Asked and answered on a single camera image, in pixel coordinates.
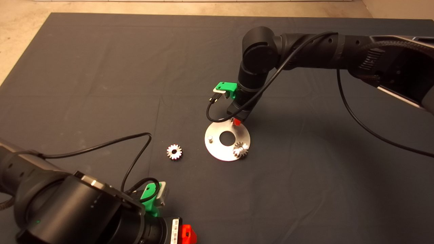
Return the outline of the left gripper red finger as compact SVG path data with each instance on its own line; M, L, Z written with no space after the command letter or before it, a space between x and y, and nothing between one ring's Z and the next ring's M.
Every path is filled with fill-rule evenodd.
M197 235L194 229L189 224L183 224L180 226L180 244L196 244Z

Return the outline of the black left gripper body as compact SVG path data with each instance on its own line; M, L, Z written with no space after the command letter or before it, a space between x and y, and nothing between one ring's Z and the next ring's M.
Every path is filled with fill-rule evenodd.
M146 217L146 244L181 243L181 217Z

